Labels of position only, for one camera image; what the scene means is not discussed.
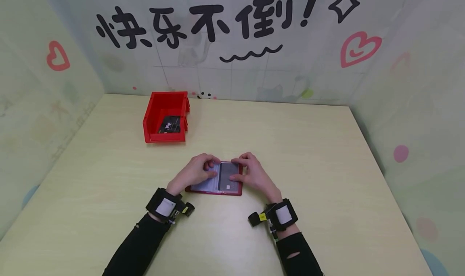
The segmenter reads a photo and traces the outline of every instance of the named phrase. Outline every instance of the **tabletop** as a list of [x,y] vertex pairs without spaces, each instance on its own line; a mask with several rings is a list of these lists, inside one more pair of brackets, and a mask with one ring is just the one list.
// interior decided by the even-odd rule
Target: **tabletop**
[[[251,151],[326,276],[431,276],[348,107],[190,99],[185,144],[146,144],[149,96],[106,94],[0,242],[0,275],[101,275],[158,187],[199,153]],[[263,197],[185,194],[147,275],[282,275]]]

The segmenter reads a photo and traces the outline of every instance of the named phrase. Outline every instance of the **red heart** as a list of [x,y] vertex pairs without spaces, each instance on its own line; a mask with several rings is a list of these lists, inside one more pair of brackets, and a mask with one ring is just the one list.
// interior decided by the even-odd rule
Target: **red heart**
[[[62,64],[59,64],[59,65],[53,64],[53,60],[57,58],[55,49],[58,49],[59,53],[63,57],[64,62]],[[47,64],[52,70],[63,71],[69,68],[70,63],[69,63],[68,56],[66,55],[66,52],[60,43],[58,43],[57,41],[51,41],[48,44],[48,50],[49,50],[49,53],[47,55]]]
[[[360,32],[357,32],[355,34],[350,35],[350,37],[347,38],[344,41],[344,44],[342,44],[342,48],[341,48],[341,66],[342,66],[342,68],[349,67],[349,66],[352,66],[354,64],[357,64],[358,62],[362,62],[362,61],[365,61],[365,60],[369,59],[381,47],[381,43],[383,41],[383,39],[381,37],[377,37],[377,36],[374,36],[374,37],[371,37],[371,38],[367,38],[367,37],[368,37],[368,35],[367,35],[366,32],[360,31]],[[360,43],[358,44],[358,48],[364,47],[365,45],[367,45],[369,43],[374,43],[375,47],[373,48],[373,50],[371,50],[369,53],[365,54],[364,56],[361,56],[360,58],[355,59],[355,60],[353,60],[351,62],[347,62],[346,61],[346,52],[348,50],[348,46],[349,46],[350,41],[354,40],[355,38],[360,38]],[[363,53],[363,51],[355,54],[355,52],[353,50],[351,50],[351,54],[353,54],[353,55],[351,55],[352,57],[359,56],[362,53]]]

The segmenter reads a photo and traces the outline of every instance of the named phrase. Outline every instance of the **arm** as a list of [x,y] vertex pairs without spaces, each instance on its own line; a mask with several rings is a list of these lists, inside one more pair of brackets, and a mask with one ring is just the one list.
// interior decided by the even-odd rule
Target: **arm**
[[[206,170],[220,162],[217,157],[205,153],[193,157],[169,182],[166,191],[177,196],[189,185],[213,178],[216,172]],[[169,225],[155,215],[150,212],[144,215],[116,250],[103,276],[143,276],[168,230]]]
[[[260,161],[252,153],[245,153],[231,160],[247,167],[247,175],[236,174],[230,180],[241,181],[256,190],[261,191],[269,203],[280,203],[283,198],[270,176],[266,174]],[[308,246],[297,224],[293,224],[285,231],[278,231],[279,257],[288,276],[312,275],[322,276],[318,262]]]

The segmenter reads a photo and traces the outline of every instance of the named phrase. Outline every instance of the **card holder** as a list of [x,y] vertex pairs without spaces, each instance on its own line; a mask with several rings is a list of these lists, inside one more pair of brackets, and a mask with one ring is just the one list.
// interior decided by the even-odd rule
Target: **card holder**
[[241,165],[236,165],[231,162],[221,162],[209,168],[209,170],[216,171],[217,176],[199,184],[191,185],[186,188],[186,191],[235,196],[242,195],[242,183],[229,180],[230,175],[242,174]]

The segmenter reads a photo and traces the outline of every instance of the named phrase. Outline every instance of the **person's left hand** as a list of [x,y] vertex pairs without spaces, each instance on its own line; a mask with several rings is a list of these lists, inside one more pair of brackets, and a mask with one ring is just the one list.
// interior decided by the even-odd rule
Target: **person's left hand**
[[215,177],[217,172],[208,171],[214,163],[220,164],[221,160],[211,154],[202,153],[192,157],[189,163],[168,183],[166,191],[177,196],[189,185],[199,184],[208,178]]

